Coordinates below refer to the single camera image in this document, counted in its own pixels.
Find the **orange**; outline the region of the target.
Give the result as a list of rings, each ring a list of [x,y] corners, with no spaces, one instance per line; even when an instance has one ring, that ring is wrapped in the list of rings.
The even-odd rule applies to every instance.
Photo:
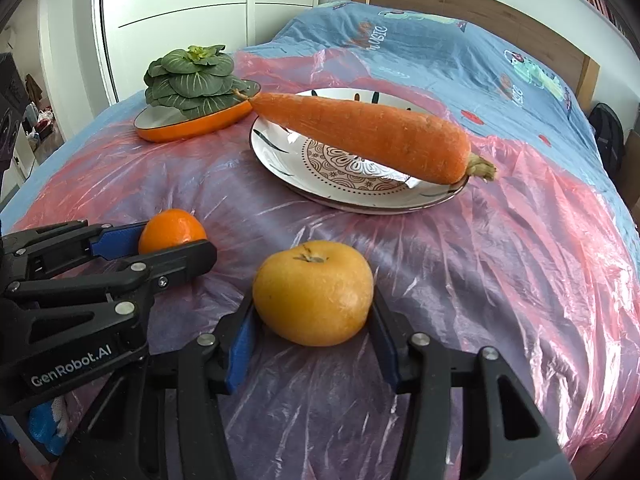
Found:
[[[156,214],[145,225],[138,241],[138,252],[149,254],[206,238],[204,226],[193,214],[182,209],[168,209]]]

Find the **yellow apple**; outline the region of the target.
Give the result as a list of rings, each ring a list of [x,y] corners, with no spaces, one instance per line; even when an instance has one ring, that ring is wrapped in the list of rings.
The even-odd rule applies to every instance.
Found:
[[[255,308],[270,330],[306,347],[332,347],[366,324],[374,277],[355,248],[312,240],[276,252],[253,282]]]

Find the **orange dish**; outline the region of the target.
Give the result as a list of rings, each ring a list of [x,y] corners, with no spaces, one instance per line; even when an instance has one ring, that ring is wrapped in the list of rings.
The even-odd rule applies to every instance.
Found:
[[[250,103],[240,99],[254,96],[262,87],[257,81],[231,77],[224,84],[227,93],[218,96],[186,98],[175,92],[169,77],[150,80],[145,89],[146,107],[134,118],[134,128],[141,139],[154,143],[186,140],[230,127],[252,111]]]

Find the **pink plastic sheet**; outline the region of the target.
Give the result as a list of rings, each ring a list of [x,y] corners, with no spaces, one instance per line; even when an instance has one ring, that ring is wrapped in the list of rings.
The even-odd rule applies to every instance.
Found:
[[[360,87],[449,115],[435,91],[373,79],[352,53],[238,56],[276,91]],[[40,166],[2,210],[3,232],[87,219],[146,220],[190,211],[218,248],[214,270],[159,296],[154,353],[179,349],[234,310],[258,266],[308,240],[357,248],[394,310],[449,348],[495,346],[572,458],[579,479],[620,445],[639,399],[639,237],[595,148],[575,133],[525,128],[474,136],[498,166],[456,197],[400,216],[314,203],[250,149],[253,116],[221,132],[153,144],[134,132],[142,94],[108,108]],[[240,391],[222,398],[239,479],[387,479],[408,408],[384,382],[370,338],[309,349],[267,333]]]

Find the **white patterned plate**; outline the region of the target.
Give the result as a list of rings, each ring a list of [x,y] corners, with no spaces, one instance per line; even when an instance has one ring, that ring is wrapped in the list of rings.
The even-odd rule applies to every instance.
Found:
[[[258,117],[250,147],[293,191],[329,207],[363,214],[405,214],[451,200],[468,182],[436,184],[309,139]]]

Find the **green bok choy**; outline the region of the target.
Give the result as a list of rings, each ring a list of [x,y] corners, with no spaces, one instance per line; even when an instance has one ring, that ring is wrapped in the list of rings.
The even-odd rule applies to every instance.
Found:
[[[190,46],[152,61],[143,76],[146,104],[174,108],[194,119],[254,96],[259,84],[235,75],[233,58],[225,48],[224,44]]]

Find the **large carrot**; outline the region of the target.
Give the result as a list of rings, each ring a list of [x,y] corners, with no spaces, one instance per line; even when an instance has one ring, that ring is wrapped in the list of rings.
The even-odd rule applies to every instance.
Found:
[[[472,151],[465,130],[431,114],[323,96],[234,94],[268,122],[409,177],[454,184],[465,177],[492,181],[497,175],[492,162]]]

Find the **white wardrobe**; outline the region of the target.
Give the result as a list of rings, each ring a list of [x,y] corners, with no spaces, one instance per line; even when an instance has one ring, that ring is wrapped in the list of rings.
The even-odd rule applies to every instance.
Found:
[[[151,61],[178,48],[224,44],[233,52],[271,40],[318,0],[92,0],[108,102],[142,90]]]

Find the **blue patterned bed cover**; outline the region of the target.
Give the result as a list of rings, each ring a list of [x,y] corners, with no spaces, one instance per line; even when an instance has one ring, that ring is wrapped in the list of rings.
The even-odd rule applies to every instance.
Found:
[[[602,242],[638,252],[631,214],[606,174],[587,118],[541,63],[468,23],[358,3],[320,6],[293,18],[272,41],[238,51],[236,70],[282,92],[352,87],[418,104],[472,134],[499,168],[460,195],[413,218],[462,236],[539,236]],[[4,208],[12,232],[58,221],[128,223],[168,207],[194,212],[232,242],[371,235],[404,228],[404,217],[365,217],[328,208],[287,188],[250,149],[249,120],[200,138],[152,144],[134,118],[142,93],[109,107],[67,142]]]

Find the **black backpack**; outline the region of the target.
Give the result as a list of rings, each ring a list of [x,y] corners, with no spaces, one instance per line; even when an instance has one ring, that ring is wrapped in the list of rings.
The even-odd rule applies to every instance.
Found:
[[[594,131],[594,140],[605,172],[614,180],[620,171],[625,155],[622,123],[614,110],[605,103],[598,103],[588,116]]]

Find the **wooden headboard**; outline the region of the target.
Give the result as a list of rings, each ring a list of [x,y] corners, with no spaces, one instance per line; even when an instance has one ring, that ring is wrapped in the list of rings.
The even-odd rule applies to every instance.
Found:
[[[578,104],[590,110],[600,65],[560,34],[497,0],[355,0],[374,6],[437,14],[471,22],[533,55],[573,90]]]

